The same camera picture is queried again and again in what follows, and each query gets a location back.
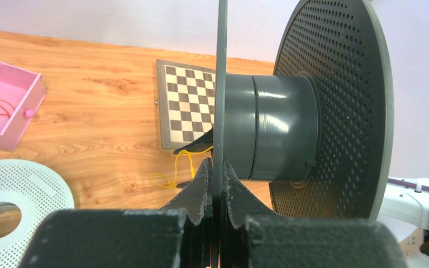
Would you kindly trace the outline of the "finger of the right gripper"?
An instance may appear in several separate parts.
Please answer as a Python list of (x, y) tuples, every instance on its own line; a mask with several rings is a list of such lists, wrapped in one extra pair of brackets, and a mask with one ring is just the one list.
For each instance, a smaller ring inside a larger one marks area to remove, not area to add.
[(173, 151), (174, 155), (177, 155), (182, 150), (188, 152), (202, 152), (206, 149), (209, 150), (209, 147), (213, 145), (213, 129), (211, 128), (208, 132), (203, 134), (200, 138), (194, 140), (193, 142), (184, 145)]

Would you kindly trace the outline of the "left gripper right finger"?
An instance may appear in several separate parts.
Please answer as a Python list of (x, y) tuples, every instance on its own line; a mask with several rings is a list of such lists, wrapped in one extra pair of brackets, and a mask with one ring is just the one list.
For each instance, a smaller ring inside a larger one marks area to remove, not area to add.
[(221, 267), (406, 267), (394, 236), (361, 218), (286, 218), (262, 203), (223, 164)]

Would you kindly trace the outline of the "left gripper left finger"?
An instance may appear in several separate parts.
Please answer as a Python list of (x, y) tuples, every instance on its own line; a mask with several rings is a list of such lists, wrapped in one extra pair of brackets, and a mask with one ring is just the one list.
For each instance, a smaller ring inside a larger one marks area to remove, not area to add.
[(62, 209), (38, 226), (20, 267), (208, 267), (212, 161), (159, 209)]

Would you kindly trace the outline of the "black cable spool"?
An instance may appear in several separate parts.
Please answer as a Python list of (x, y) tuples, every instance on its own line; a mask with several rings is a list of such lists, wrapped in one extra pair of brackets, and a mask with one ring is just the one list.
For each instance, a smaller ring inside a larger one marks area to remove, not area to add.
[(269, 183), (287, 217), (376, 219), (393, 143), (393, 79), (370, 1), (299, 1), (271, 75), (226, 71), (218, 3), (214, 209), (223, 173)]

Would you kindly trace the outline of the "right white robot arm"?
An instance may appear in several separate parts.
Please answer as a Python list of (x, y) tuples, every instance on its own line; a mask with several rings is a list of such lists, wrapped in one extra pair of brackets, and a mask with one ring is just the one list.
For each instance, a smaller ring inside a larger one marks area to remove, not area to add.
[(429, 267), (429, 183), (387, 179), (369, 132), (226, 131), (222, 267)]

